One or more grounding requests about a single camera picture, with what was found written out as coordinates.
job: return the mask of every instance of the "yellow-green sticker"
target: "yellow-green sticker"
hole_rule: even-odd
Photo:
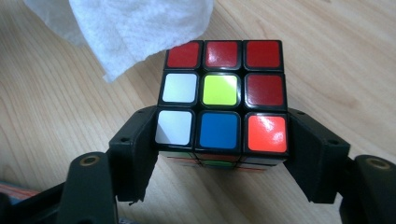
[[[206,105],[236,105],[238,98],[238,79],[232,75],[208,75],[204,80],[204,99]]]

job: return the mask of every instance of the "metal grommet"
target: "metal grommet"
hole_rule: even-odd
[[[88,156],[81,159],[81,161],[79,161],[79,164],[81,166],[90,166],[96,164],[97,162],[99,162],[99,160],[100,158],[98,156]]]
[[[388,170],[388,169],[390,169],[390,165],[387,162],[382,161],[380,159],[367,158],[366,162],[369,165],[374,166],[375,168],[380,169],[380,170]]]

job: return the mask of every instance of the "wooden table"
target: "wooden table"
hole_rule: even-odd
[[[396,162],[396,3],[217,1],[201,39],[281,39],[289,106],[342,136],[351,157]],[[22,2],[0,2],[0,179],[43,190],[78,155],[106,151],[139,108],[155,105],[164,52],[114,83],[89,48],[70,45]],[[140,223],[340,223],[336,203],[309,203],[283,165],[260,174],[159,158]]]

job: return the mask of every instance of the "rubik's cube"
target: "rubik's cube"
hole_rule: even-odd
[[[191,41],[166,52],[154,144],[184,164],[260,171],[289,156],[287,110],[280,41]]]

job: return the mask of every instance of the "paper towel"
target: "paper towel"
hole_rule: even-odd
[[[69,0],[69,3],[80,31],[106,71],[104,79],[108,82],[149,55],[201,35],[213,9],[213,0]]]

